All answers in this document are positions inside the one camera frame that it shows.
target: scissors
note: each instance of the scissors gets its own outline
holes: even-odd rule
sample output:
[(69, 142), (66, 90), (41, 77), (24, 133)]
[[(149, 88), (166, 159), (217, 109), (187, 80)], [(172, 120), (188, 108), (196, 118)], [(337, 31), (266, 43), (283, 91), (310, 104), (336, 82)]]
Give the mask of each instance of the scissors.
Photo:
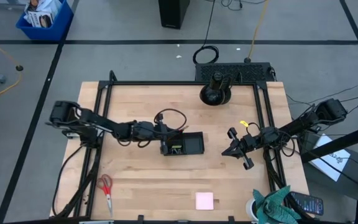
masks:
[(98, 181), (96, 182), (96, 186), (102, 189), (104, 194), (106, 195), (107, 205), (110, 210), (110, 217), (112, 218), (112, 205), (111, 205), (112, 178), (107, 174), (103, 174), (101, 178), (98, 178)]

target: yellow tag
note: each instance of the yellow tag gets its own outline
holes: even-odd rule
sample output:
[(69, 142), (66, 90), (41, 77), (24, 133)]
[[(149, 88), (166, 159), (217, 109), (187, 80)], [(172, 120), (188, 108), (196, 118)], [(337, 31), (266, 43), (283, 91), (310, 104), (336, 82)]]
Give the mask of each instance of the yellow tag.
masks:
[(246, 128), (248, 128), (248, 123), (246, 123), (245, 121), (240, 121), (240, 124), (244, 125)]

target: yellow cable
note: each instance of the yellow cable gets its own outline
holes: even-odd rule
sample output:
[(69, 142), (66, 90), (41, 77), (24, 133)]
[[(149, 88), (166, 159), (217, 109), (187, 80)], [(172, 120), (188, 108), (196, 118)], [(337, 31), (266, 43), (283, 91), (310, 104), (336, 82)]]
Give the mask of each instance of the yellow cable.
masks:
[(269, 4), (269, 0), (266, 0), (265, 4), (264, 4), (264, 8), (262, 9), (262, 13), (261, 13), (260, 18), (259, 18), (258, 25), (255, 28), (254, 38), (252, 38), (251, 49), (249, 50), (248, 58), (251, 58), (252, 51), (254, 50), (254, 42), (255, 42), (255, 39), (256, 39), (256, 35), (258, 33), (259, 26), (261, 25), (261, 23), (262, 23), (262, 21), (263, 21), (263, 19), (265, 17), (265, 12), (266, 12), (266, 8), (267, 8), (268, 4)]
[[(0, 51), (11, 60), (11, 62), (13, 62), (14, 64), (16, 64), (16, 66), (20, 66), (20, 64), (11, 56), (9, 55), (6, 51), (4, 51), (3, 49), (0, 48)], [(0, 95), (4, 94), (5, 92), (7, 92), (8, 90), (10, 90), (11, 88), (17, 86), (17, 84), (19, 84), (19, 82), (22, 80), (22, 72), (17, 71), (19, 74), (19, 78), (17, 79), (17, 81), (15, 83), (13, 83), (12, 85), (8, 86), (6, 89), (4, 89), (3, 91), (0, 91)]]

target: black box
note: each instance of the black box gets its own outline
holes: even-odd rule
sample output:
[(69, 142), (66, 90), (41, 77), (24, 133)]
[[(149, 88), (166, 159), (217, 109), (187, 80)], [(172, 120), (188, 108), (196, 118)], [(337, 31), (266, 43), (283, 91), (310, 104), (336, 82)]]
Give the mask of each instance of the black box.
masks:
[(190, 0), (158, 0), (161, 26), (180, 29)]

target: blue bin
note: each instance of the blue bin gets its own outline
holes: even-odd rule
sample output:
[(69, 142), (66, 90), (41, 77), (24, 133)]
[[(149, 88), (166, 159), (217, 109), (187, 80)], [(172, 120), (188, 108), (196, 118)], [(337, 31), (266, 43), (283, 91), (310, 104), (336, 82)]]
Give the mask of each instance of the blue bin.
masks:
[(32, 40), (60, 40), (73, 17), (73, 11), (71, 11), (66, 0), (59, 1), (62, 3), (62, 6), (51, 27), (32, 27), (32, 25), (24, 19), (24, 12), (19, 21), (17, 21), (16, 27), (23, 30), (23, 32)]

